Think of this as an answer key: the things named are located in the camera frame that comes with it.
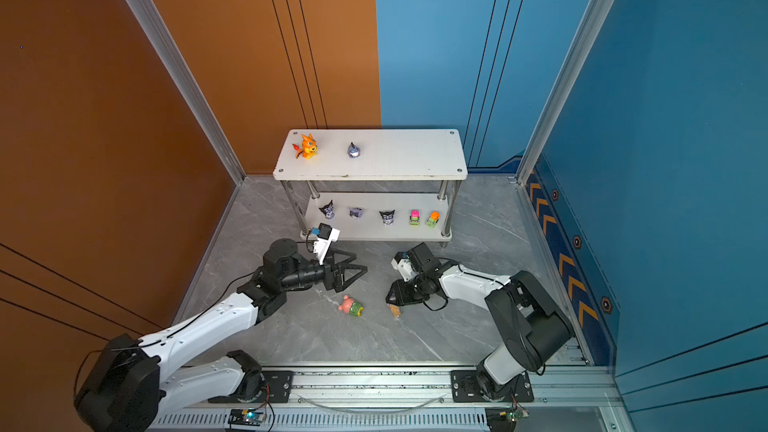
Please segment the ice cream cone toy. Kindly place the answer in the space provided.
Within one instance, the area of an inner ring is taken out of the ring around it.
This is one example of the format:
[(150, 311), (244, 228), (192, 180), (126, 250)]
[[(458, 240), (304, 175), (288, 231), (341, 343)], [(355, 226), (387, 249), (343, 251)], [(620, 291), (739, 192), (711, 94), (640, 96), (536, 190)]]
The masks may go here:
[(401, 317), (401, 310), (398, 306), (389, 304), (388, 308), (390, 309), (394, 318), (399, 319)]

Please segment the black white kuromi toy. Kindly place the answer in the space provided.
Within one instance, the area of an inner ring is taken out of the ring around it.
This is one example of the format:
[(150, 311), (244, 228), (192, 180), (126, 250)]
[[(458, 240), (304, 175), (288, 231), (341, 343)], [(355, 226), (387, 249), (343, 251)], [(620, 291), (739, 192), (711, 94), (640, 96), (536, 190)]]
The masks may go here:
[(319, 211), (323, 215), (323, 217), (327, 220), (332, 220), (335, 217), (335, 206), (334, 201), (330, 200), (325, 205), (321, 206), (319, 208)]

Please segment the left green circuit board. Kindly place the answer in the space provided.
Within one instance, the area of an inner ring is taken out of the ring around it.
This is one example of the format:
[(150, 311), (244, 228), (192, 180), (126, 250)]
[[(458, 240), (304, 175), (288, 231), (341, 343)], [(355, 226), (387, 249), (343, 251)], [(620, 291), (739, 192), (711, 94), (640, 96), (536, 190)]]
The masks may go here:
[(248, 430), (249, 428), (264, 427), (269, 424), (270, 419), (268, 413), (263, 409), (231, 409), (227, 418), (228, 429)]

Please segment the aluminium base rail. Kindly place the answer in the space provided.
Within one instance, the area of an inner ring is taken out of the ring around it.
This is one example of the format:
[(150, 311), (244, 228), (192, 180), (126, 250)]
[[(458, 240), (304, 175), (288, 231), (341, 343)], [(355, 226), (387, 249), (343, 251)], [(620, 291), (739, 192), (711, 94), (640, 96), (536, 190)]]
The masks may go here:
[[(556, 366), (528, 373), (532, 403), (453, 401), (456, 364), (268, 367), (294, 373), (287, 403), (199, 402), (157, 417), (146, 431), (489, 431), (485, 408), (525, 408), (516, 431), (630, 431), (628, 412), (601, 367)], [(256, 408), (270, 424), (227, 428), (231, 409)]]

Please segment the blue grey eeyore toy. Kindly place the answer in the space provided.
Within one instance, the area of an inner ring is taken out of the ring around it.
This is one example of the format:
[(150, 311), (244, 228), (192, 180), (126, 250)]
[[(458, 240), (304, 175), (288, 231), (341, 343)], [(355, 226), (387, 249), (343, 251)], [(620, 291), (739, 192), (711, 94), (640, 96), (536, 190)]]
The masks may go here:
[(358, 158), (361, 155), (361, 150), (353, 142), (351, 142), (347, 148), (347, 155), (350, 158)]

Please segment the orange fox toy figure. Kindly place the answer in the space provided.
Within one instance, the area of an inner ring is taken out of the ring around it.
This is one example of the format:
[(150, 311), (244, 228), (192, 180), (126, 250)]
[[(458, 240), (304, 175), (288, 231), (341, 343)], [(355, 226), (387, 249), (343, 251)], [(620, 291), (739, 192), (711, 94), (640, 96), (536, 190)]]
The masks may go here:
[(294, 143), (293, 149), (296, 158), (311, 159), (317, 155), (318, 145), (312, 134), (302, 134), (301, 143)]

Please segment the green orange toy car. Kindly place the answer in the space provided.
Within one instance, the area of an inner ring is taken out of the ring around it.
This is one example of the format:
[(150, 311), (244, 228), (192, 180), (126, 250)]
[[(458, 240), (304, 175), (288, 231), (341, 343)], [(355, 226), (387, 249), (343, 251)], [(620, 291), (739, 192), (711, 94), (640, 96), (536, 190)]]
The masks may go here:
[(438, 211), (433, 211), (427, 217), (425, 225), (429, 228), (435, 228), (439, 223), (439, 220), (440, 220), (440, 213)]

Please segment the purple bat toy figure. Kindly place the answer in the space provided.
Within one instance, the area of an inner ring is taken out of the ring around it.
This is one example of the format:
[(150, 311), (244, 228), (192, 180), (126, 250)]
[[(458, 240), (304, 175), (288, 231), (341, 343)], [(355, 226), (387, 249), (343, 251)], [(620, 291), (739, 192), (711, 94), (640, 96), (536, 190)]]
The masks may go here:
[(359, 219), (363, 216), (363, 209), (359, 207), (350, 207), (349, 216), (355, 219)]

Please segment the pink green block toy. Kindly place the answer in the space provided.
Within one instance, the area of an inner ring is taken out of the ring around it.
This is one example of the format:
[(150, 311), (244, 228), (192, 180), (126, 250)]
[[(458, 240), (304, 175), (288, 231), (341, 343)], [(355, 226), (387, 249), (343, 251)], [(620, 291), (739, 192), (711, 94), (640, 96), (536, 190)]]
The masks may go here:
[(411, 226), (419, 226), (420, 219), (421, 219), (420, 212), (418, 210), (412, 210), (410, 212), (409, 223)]

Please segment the right aluminium corner post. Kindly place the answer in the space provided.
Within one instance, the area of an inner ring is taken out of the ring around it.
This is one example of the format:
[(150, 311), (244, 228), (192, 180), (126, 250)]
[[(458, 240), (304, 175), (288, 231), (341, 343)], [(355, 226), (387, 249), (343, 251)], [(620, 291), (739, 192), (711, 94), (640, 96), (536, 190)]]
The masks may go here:
[(615, 0), (589, 0), (516, 173), (524, 186), (543, 152)]

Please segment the grey purple kuromi toy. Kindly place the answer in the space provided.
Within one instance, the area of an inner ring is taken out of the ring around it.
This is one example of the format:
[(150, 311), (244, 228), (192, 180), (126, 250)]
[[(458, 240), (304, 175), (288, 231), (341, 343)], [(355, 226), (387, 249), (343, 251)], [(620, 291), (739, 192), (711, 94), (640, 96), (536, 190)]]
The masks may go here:
[(395, 222), (395, 210), (380, 210), (379, 215), (385, 226), (391, 226)]

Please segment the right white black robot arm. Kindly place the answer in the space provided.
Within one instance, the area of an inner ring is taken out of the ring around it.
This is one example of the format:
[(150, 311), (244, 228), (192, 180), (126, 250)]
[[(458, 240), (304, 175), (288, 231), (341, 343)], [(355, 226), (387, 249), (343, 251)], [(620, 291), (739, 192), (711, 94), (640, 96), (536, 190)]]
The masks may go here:
[(392, 266), (400, 278), (392, 283), (386, 302), (395, 307), (428, 306), (438, 296), (445, 303), (459, 300), (490, 313), (501, 344), (477, 365), (468, 382), (470, 397), (506, 401), (527, 373), (543, 374), (546, 362), (575, 330), (567, 314), (530, 272), (493, 275), (436, 257), (420, 243), (399, 252)]

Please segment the left aluminium corner post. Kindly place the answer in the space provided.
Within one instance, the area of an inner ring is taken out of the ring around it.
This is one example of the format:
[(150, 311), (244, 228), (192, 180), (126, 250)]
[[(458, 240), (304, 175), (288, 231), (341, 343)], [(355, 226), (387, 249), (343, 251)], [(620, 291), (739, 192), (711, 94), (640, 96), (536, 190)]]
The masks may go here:
[(153, 0), (125, 0), (234, 184), (246, 178), (232, 145)]

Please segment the pink pig green toy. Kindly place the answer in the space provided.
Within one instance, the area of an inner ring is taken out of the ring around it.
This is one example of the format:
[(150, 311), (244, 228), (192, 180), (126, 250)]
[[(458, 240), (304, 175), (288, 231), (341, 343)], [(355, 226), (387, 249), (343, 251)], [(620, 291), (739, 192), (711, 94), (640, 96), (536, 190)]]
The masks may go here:
[(364, 310), (364, 306), (353, 297), (345, 295), (341, 304), (338, 306), (338, 310), (353, 317), (360, 317)]

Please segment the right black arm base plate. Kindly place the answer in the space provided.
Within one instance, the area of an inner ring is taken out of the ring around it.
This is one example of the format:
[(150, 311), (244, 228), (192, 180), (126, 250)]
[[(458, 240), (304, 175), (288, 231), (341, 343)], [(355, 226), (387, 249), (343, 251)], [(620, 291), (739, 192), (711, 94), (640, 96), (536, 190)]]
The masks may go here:
[(532, 403), (533, 387), (527, 372), (499, 384), (487, 372), (478, 370), (453, 370), (450, 373), (453, 401)]

